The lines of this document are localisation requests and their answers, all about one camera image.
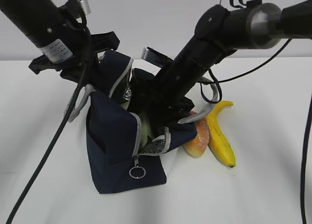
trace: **zipper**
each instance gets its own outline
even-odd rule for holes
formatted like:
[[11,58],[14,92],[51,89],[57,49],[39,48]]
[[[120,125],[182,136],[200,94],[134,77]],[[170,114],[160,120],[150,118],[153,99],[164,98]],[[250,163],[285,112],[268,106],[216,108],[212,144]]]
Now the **zipper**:
[[[131,114],[136,118],[136,121],[137,121],[137,131],[136,131],[136,144],[135,144],[135,147],[134,147],[133,153],[132,153],[132,158],[135,159],[135,164],[134,164],[134,167],[129,170],[129,175],[133,179],[142,179],[146,175],[145,168],[142,167],[142,166],[139,166],[139,162],[138,162],[138,150],[139,150],[140,143],[141,143],[142,123],[141,123],[140,117],[137,114],[135,114],[135,113],[131,113]],[[140,175],[135,175],[134,174],[134,172],[136,170],[141,170]]]
[[132,153],[132,157],[135,157],[135,156],[137,156],[138,149],[139,149],[140,142],[141,142],[142,123],[141,123],[140,117],[137,114],[135,114],[135,113],[131,113],[131,114],[136,118],[136,121],[137,121],[136,144],[135,144],[135,147],[134,147],[133,153]]

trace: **navy blue bag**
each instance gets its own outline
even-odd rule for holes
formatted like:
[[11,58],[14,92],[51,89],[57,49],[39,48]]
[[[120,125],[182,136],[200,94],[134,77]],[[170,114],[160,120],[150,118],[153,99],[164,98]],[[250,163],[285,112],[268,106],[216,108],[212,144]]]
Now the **navy blue bag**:
[[164,127],[163,134],[144,148],[139,147],[144,130],[140,117],[126,111],[114,100],[114,93],[131,71],[132,62],[130,57],[121,53],[106,52],[100,63],[101,71],[105,73],[106,92],[97,90],[91,93],[86,119],[87,151],[92,179],[100,194],[166,183],[160,155],[197,135],[193,123],[181,125],[179,131]]

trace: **banana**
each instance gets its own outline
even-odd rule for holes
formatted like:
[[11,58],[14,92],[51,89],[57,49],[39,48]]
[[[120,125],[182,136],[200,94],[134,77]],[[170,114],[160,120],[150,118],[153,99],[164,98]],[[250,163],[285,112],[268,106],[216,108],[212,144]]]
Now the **banana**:
[[221,163],[230,168],[233,168],[236,165],[235,154],[228,140],[223,135],[217,119],[217,115],[224,107],[227,106],[233,106],[233,102],[220,101],[206,116],[206,120],[210,130],[209,148]]

